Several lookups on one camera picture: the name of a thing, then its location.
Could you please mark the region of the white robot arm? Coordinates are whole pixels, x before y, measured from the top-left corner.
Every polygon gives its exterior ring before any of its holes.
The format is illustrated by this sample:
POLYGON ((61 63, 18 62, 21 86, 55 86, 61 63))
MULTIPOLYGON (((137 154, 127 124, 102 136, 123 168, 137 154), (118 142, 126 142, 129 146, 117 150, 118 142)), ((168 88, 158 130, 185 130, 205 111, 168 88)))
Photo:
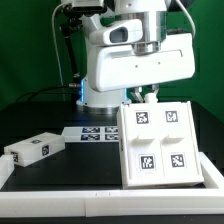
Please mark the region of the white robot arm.
POLYGON ((195 0, 61 0, 67 32, 82 29, 87 74, 75 100, 81 111, 113 114, 128 94, 136 100, 143 86, 187 79, 195 73, 196 32, 169 29, 167 14, 195 0))

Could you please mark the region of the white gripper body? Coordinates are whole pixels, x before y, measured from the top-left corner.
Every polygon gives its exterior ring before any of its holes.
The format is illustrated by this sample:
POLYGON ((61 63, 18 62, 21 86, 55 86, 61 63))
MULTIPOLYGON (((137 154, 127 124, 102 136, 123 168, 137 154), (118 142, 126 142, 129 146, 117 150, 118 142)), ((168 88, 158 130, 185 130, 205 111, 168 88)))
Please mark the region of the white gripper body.
POLYGON ((137 56, 131 45, 95 47, 88 56, 89 86, 112 91, 191 78, 195 60, 190 33, 168 35, 158 52, 137 56))

